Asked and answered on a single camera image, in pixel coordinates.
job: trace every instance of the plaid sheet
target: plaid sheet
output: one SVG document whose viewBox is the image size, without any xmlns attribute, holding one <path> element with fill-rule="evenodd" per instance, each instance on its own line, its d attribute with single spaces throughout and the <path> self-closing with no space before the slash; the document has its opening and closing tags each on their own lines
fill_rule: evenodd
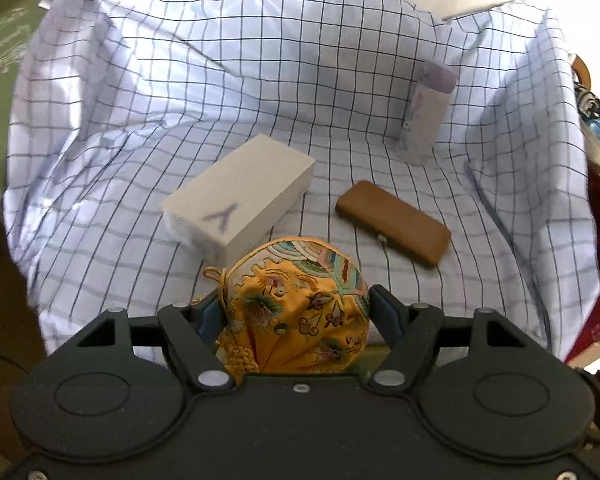
<svg viewBox="0 0 600 480">
<path fill-rule="evenodd" d="M 434 158 L 408 166 L 394 149 L 427 59 L 459 85 Z M 260 133 L 317 160 L 266 238 L 323 238 L 405 302 L 489 306 L 567 355 L 600 283 L 554 14 L 442 22 L 405 0 L 54 0 L 16 83 L 4 199 L 49 352 L 109 306 L 150 315 L 212 289 L 159 205 Z M 449 227 L 439 266 L 334 215 L 363 179 Z"/>
</svg>

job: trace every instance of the silver screw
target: silver screw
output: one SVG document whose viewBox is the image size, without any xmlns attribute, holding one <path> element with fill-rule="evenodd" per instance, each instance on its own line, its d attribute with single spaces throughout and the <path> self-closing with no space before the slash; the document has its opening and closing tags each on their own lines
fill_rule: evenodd
<svg viewBox="0 0 600 480">
<path fill-rule="evenodd" d="M 374 381 L 376 383 L 389 388 L 402 386 L 405 380 L 404 374 L 398 370 L 380 370 L 374 375 Z"/>
<path fill-rule="evenodd" d="M 304 383 L 294 384 L 294 391 L 296 394 L 307 394 L 311 390 L 311 386 Z"/>
<path fill-rule="evenodd" d="M 222 370 L 206 370 L 198 376 L 198 382 L 210 388 L 219 388 L 231 380 L 227 372 Z"/>
<path fill-rule="evenodd" d="M 46 475 L 42 471 L 29 471 L 27 480 L 47 480 Z"/>
</svg>

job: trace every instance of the cable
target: cable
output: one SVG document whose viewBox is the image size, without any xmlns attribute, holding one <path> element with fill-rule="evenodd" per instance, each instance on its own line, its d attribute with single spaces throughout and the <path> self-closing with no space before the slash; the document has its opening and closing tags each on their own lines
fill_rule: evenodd
<svg viewBox="0 0 600 480">
<path fill-rule="evenodd" d="M 18 370 L 20 370 L 24 374 L 28 374 L 29 373 L 26 370 L 26 368 L 24 368 L 23 366 L 19 365 L 16 361 L 14 361 L 13 359 L 11 359 L 11 358 L 9 358 L 7 356 L 4 356 L 4 355 L 0 354 L 0 361 L 3 361 L 5 363 L 7 363 L 7 364 L 10 364 L 11 366 L 15 366 Z"/>
</svg>

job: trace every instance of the brown wallet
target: brown wallet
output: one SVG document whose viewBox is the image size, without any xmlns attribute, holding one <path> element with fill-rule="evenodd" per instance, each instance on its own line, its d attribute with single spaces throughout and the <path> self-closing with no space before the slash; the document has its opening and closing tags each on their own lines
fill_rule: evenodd
<svg viewBox="0 0 600 480">
<path fill-rule="evenodd" d="M 451 240 L 440 222 L 366 180 L 338 199 L 336 211 L 427 266 L 438 264 Z"/>
</svg>

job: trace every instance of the black grid line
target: black grid line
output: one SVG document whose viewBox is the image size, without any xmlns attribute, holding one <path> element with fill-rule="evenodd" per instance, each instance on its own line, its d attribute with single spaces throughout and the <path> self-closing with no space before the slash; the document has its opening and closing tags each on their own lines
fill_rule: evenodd
<svg viewBox="0 0 600 480">
<path fill-rule="evenodd" d="M 395 147 L 427 59 L 459 83 L 433 158 L 408 166 Z M 490 306 L 568 353 L 600 285 L 553 13 L 517 2 L 441 22 L 403 0 L 54 0 L 16 83 L 4 199 L 49 351 L 109 304 L 149 315 L 213 289 L 159 205 L 260 133 L 317 160 L 264 240 L 324 238 L 400 300 Z M 358 180 L 448 226 L 439 266 L 333 214 Z"/>
</svg>

